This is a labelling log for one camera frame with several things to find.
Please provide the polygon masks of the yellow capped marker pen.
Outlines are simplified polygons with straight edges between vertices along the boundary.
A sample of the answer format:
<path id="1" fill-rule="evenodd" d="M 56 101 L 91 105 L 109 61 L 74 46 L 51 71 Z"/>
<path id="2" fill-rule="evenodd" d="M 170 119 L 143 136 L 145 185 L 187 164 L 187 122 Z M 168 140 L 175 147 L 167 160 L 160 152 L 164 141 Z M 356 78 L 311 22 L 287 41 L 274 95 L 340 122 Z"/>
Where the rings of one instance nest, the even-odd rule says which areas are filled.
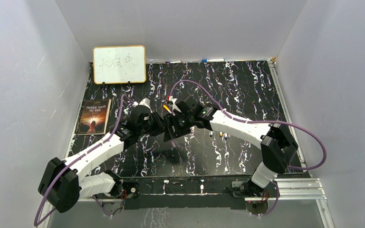
<path id="1" fill-rule="evenodd" d="M 170 110 L 170 108 L 167 105 L 163 105 L 163 108 L 169 113 L 172 114 L 172 111 Z"/>

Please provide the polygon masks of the blue capped whiteboard marker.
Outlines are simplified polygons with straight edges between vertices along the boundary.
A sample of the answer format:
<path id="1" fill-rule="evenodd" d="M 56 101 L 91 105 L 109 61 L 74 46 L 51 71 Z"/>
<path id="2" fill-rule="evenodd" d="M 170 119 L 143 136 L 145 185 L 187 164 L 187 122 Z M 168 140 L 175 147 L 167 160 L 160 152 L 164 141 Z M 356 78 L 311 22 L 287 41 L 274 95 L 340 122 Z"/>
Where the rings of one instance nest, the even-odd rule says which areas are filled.
<path id="1" fill-rule="evenodd" d="M 224 62 L 224 58 L 202 59 L 201 62 Z"/>

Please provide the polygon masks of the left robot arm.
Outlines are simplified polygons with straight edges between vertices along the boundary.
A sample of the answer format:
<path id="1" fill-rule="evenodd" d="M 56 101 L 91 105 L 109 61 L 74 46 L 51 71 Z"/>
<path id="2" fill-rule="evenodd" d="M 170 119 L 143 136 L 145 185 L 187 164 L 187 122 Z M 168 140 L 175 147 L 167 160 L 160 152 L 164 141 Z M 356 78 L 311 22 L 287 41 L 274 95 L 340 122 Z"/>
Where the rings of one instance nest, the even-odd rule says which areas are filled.
<path id="1" fill-rule="evenodd" d="M 109 158 L 134 146 L 143 135 L 158 136 L 164 132 L 164 120 L 146 105 L 139 104 L 124 119 L 118 119 L 113 131 L 83 151 L 64 160 L 53 158 L 47 164 L 38 192 L 58 212 L 70 210 L 80 197 L 107 193 L 112 198 L 123 192 L 122 183 L 114 174 L 97 175 L 97 182 L 88 174 Z"/>

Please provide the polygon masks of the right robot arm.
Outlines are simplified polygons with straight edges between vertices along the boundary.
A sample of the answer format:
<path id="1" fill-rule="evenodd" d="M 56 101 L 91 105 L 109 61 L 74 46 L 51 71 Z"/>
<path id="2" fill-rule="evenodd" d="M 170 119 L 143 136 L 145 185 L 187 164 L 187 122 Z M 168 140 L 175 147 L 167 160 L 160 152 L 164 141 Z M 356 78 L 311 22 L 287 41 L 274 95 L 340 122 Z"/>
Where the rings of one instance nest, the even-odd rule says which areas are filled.
<path id="1" fill-rule="evenodd" d="M 168 97 L 171 111 L 164 119 L 164 142 L 185 136 L 196 126 L 238 137 L 261 150 L 262 162 L 247 182 L 235 182 L 230 192 L 235 198 L 262 197 L 278 174 L 286 172 L 297 153 L 298 144 L 290 129 L 279 123 L 254 123 L 240 119 L 215 105 L 203 106 L 190 95 Z"/>

